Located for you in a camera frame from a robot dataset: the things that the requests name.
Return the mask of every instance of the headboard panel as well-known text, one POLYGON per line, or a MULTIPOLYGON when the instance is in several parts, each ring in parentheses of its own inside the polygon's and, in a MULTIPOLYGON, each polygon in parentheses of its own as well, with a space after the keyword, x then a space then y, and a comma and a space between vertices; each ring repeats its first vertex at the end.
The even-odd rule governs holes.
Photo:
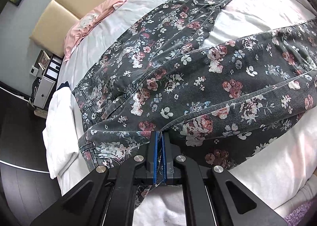
POLYGON ((64 57, 64 39, 69 29, 105 0, 52 0, 30 36, 37 44, 64 57))

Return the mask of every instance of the bed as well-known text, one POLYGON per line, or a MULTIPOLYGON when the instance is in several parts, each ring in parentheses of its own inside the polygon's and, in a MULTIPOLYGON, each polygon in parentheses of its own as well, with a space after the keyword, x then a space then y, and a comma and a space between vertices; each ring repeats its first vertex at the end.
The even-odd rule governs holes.
MULTIPOLYGON (((103 0, 52 0, 39 19, 31 39, 63 57, 63 39, 68 29, 103 0)), ((61 67, 57 86, 66 81, 73 90, 104 51, 134 22, 167 0, 127 0, 98 24, 61 67)), ((315 17, 296 0, 232 0, 223 8, 202 47, 235 38, 294 25, 315 17)), ((77 138, 83 135, 82 119, 75 98, 71 99, 77 138)), ((291 199, 317 166, 314 127, 316 108, 308 111, 286 134, 230 172, 272 209, 291 199)), ((62 195, 89 173, 79 153, 57 176, 62 195)), ((281 216, 291 211, 276 210, 281 216)), ((159 187, 134 212, 134 225, 186 225, 181 188, 159 187)))

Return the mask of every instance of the wall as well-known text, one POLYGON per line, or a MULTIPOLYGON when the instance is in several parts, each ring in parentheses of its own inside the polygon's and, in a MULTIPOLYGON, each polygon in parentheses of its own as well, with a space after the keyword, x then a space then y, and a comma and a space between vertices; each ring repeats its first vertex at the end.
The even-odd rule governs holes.
POLYGON ((41 50, 29 35, 51 0, 8 2, 0 14, 0 81, 31 95, 35 77, 29 74, 41 50))

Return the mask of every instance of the dark floor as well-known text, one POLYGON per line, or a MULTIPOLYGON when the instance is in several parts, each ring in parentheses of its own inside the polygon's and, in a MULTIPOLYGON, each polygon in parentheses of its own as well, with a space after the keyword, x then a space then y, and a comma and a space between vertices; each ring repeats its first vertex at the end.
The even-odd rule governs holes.
MULTIPOLYGON (((45 120, 36 117, 27 102, 0 89, 0 160, 21 167, 46 171, 42 131, 45 120)), ((53 204, 61 192, 49 174, 0 164, 0 194, 21 225, 29 225, 53 204)))

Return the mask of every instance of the pink pillow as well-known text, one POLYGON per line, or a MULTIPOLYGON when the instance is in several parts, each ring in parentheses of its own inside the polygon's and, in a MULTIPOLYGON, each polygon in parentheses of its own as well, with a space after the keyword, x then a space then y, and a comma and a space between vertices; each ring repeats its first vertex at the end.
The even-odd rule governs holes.
POLYGON ((126 0, 106 0, 72 26, 65 37, 64 61, 69 60, 79 43, 96 25, 98 25, 105 17, 117 10, 125 2, 126 0))

